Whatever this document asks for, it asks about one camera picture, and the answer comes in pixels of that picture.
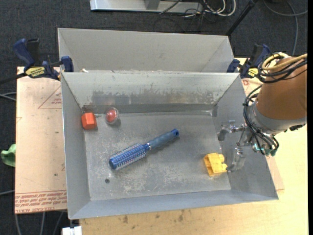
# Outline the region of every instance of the orange block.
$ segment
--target orange block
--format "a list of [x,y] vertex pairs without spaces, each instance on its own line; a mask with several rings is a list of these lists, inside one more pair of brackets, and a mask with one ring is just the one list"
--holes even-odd
[[91,130],[97,127],[96,116],[92,112],[87,112],[82,115],[82,124],[85,130]]

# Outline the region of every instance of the hairbrush handle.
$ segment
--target hairbrush handle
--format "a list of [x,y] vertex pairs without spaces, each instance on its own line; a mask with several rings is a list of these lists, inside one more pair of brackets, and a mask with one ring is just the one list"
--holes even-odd
[[122,169],[138,161],[139,159],[144,158],[147,155],[147,151],[160,147],[167,142],[173,140],[174,138],[177,138],[178,136],[179,131],[177,129],[174,129],[149,141],[146,144],[134,144],[133,146],[130,146],[120,152],[113,154],[110,157],[109,165],[113,170]]
[[179,136],[179,131],[177,129],[174,129],[172,131],[169,131],[155,139],[152,139],[151,141],[149,141],[147,143],[147,145],[150,146],[150,150],[151,149],[155,149],[157,147],[160,147],[164,144],[166,144],[167,142],[173,140],[174,138],[177,138]]

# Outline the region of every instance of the gray metal bin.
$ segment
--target gray metal bin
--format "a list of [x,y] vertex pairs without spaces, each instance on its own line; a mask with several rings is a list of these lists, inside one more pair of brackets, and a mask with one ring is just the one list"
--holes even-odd
[[[262,155],[251,150],[243,169],[215,177],[203,162],[212,152],[231,161],[240,134],[219,142],[217,132],[229,120],[243,123],[245,92],[238,74],[225,72],[227,37],[59,29],[59,45],[75,66],[61,78],[70,219],[277,199]],[[119,122],[108,125],[112,106]],[[88,111],[95,130],[82,128]],[[110,169],[116,151],[174,128],[178,140]]]

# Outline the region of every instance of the metal tray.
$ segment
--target metal tray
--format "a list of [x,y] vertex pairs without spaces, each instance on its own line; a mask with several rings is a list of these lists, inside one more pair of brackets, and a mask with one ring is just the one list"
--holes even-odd
[[[209,177],[203,157],[231,161],[238,135],[219,142],[221,123],[243,123],[245,97],[234,73],[104,71],[62,73],[70,219],[156,212],[277,199],[266,159],[252,151],[242,170]],[[108,125],[104,113],[119,110]],[[97,129],[84,130],[92,111]],[[177,128],[180,137],[130,166],[112,171],[109,157]]]

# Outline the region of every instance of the yellow object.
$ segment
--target yellow object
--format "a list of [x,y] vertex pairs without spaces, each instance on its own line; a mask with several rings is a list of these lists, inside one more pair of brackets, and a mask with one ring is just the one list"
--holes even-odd
[[219,154],[219,153],[209,153],[206,154],[206,156],[203,158],[207,171],[209,173],[209,175],[215,176],[215,175],[219,175],[222,172],[227,172],[226,168],[227,165],[224,164],[224,156],[223,154]]
[[45,68],[44,67],[30,67],[25,73],[31,77],[39,76],[45,73]]
[[254,77],[256,74],[258,74],[258,69],[257,68],[250,68],[249,71],[248,71],[248,74],[251,77]]

